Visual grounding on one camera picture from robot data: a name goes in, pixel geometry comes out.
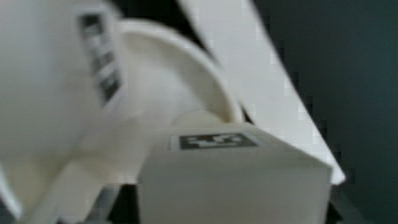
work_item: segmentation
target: dark background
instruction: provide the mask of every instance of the dark background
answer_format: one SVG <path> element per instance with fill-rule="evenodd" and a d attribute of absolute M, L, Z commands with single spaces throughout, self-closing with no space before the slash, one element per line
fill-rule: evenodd
<path fill-rule="evenodd" d="M 125 17 L 157 20 L 200 45 L 173 0 L 113 2 Z M 340 189 L 365 219 L 392 224 L 398 221 L 398 1 L 253 0 L 253 3 L 347 175 Z"/>
<path fill-rule="evenodd" d="M 0 223 L 6 224 L 13 223 L 13 221 L 15 221 L 13 216 L 0 199 Z"/>

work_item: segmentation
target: label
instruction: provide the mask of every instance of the label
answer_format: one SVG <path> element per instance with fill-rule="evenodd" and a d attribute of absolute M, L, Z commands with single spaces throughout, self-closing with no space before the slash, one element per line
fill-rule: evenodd
<path fill-rule="evenodd" d="M 106 104 L 120 87 L 120 78 L 101 14 L 81 15 L 79 28 L 83 45 L 90 57 L 92 77 Z"/>
<path fill-rule="evenodd" d="M 177 142 L 172 148 L 179 150 L 200 150 L 220 148 L 257 147 L 253 136 L 244 133 L 221 133 L 205 135 L 173 136 Z"/>

